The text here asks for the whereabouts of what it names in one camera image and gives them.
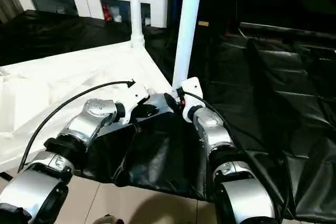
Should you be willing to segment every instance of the black cloth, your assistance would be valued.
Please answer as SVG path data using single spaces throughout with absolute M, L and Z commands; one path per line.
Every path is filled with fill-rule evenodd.
M 146 49 L 168 81 L 177 31 L 144 28 Z M 0 65 L 129 38 L 125 24 L 26 12 L 0 28 Z M 334 51 L 196 29 L 190 77 L 199 77 L 204 98 L 226 117 L 279 210 L 289 189 L 287 218 L 336 220 L 335 75 Z M 166 113 L 140 127 L 141 133 L 129 126 L 97 139 L 78 175 L 211 201 L 204 149 L 192 125 Z

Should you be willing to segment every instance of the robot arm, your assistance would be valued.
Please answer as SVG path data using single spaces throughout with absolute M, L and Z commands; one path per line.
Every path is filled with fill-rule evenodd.
M 184 92 L 203 97 L 197 78 L 181 82 Z M 220 223 L 277 223 L 270 196 L 240 154 L 222 119 L 200 100 L 184 94 L 183 118 L 192 122 L 206 147 Z
M 147 98 L 144 87 L 131 86 L 122 102 L 90 99 L 0 194 L 1 224 L 52 224 L 68 195 L 68 183 L 100 129 L 127 124 L 132 110 Z

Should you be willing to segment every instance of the floor tile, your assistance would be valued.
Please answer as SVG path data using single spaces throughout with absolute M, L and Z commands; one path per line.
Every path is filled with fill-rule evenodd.
M 6 180 L 0 178 L 0 193 L 6 187 L 7 184 L 8 184 L 8 182 Z
M 197 224 L 217 224 L 213 203 L 197 201 Z
M 301 224 L 301 222 L 299 220 L 286 220 L 286 219 L 284 219 L 282 221 L 282 224 Z
M 195 224 L 196 200 L 135 187 L 100 184 L 85 224 L 111 214 L 126 224 Z
M 68 197 L 55 223 L 84 224 L 98 190 L 99 183 L 74 176 L 68 187 Z

